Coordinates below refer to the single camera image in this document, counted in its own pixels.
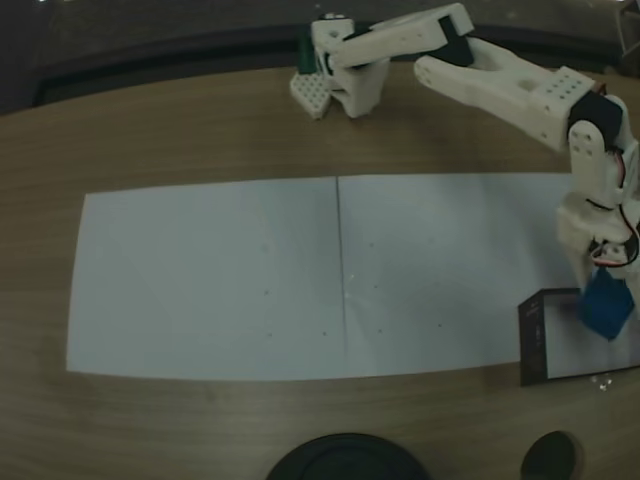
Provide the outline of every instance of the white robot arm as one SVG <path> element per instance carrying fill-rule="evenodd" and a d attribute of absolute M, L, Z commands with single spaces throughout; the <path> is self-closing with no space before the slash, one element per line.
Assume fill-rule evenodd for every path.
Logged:
<path fill-rule="evenodd" d="M 460 4 L 356 32 L 329 15 L 311 26 L 315 72 L 297 74 L 293 97 L 316 119 L 332 98 L 352 118 L 379 103 L 391 57 L 422 54 L 414 71 L 424 86 L 515 125 L 551 149 L 568 151 L 572 191 L 558 208 L 558 239 L 584 287 L 594 266 L 625 279 L 640 305 L 638 142 L 624 103 L 604 85 L 563 67 L 551 72 L 467 35 Z"/>

